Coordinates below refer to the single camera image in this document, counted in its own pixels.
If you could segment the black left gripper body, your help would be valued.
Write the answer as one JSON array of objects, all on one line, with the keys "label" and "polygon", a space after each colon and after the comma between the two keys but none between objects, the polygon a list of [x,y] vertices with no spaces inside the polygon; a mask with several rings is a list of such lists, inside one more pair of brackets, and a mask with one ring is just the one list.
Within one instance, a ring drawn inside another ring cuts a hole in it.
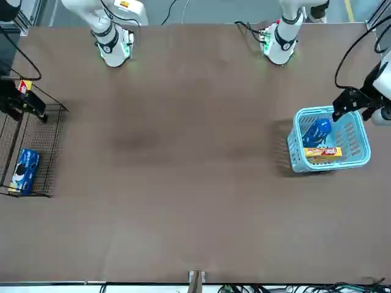
[{"label": "black left gripper body", "polygon": [[352,89],[354,107],[382,107],[384,105],[383,95],[373,85],[381,73],[381,67],[374,67],[364,79],[361,88]]}]

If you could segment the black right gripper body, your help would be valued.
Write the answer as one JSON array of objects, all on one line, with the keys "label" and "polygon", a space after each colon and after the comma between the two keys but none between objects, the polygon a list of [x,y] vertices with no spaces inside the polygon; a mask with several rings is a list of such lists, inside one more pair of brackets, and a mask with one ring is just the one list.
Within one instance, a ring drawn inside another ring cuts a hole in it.
[{"label": "black right gripper body", "polygon": [[14,81],[1,79],[1,105],[19,105],[24,104],[24,95],[17,89]]}]

